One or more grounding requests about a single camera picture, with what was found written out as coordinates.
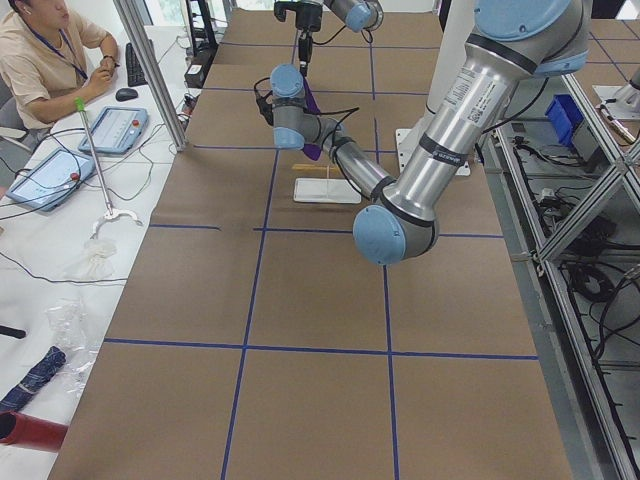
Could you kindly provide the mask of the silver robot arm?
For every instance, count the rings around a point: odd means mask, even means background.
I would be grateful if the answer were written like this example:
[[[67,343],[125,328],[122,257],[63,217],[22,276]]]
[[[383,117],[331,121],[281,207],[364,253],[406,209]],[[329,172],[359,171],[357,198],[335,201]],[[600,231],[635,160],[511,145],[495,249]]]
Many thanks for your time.
[[[591,14],[591,2],[579,0],[452,2],[438,59],[466,58],[455,59],[460,70],[419,123],[420,138],[397,178],[370,161],[338,121],[307,110],[305,81],[292,64],[270,75],[274,144],[321,148],[370,200],[353,224],[365,258],[389,265],[420,256],[438,238],[436,202],[518,84],[584,66]]]
[[[315,41],[312,34],[319,32],[324,8],[329,9],[343,23],[343,26],[329,39]],[[326,45],[342,31],[349,29],[355,33],[371,33],[383,22],[384,12],[378,1],[293,1],[289,9],[295,13],[296,28],[301,31],[298,39],[299,68],[303,77],[307,76],[311,63],[313,46]]]

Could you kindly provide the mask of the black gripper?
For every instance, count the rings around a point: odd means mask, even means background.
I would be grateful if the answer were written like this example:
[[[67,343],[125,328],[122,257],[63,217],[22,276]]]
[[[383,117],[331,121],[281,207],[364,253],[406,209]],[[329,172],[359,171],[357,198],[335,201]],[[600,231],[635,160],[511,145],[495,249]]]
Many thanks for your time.
[[[294,3],[296,28],[302,32],[298,38],[298,62],[301,75],[306,75],[306,65],[311,62],[313,53],[313,37],[308,31],[320,31],[322,25],[323,6],[315,1],[298,1]]]

